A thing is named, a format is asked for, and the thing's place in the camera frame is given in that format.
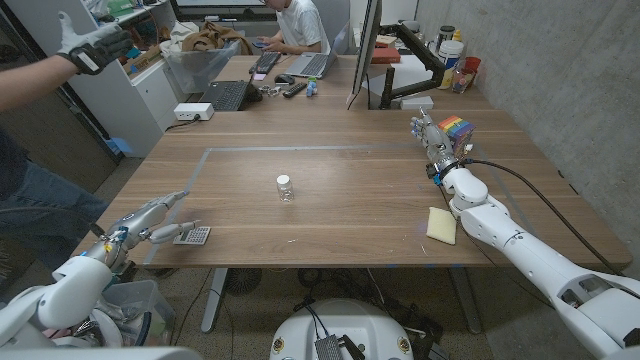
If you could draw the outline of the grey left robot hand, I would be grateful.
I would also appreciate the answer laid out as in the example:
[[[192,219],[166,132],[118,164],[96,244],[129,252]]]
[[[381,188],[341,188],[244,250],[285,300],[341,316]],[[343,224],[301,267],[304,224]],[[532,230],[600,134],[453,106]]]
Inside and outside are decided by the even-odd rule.
[[[193,230],[195,221],[152,229],[165,220],[166,213],[178,200],[188,194],[188,191],[177,191],[148,201],[135,212],[118,219],[82,256],[101,261],[115,272],[127,260],[128,252],[139,243],[148,240],[161,244]]]

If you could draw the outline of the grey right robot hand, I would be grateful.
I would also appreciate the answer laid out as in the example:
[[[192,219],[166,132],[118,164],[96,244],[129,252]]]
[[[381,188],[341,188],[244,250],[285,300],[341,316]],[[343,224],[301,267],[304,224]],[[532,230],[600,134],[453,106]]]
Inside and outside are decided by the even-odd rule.
[[[430,164],[437,173],[443,173],[458,167],[458,159],[448,136],[438,128],[430,115],[423,108],[420,117],[412,117],[411,134],[425,147]]]

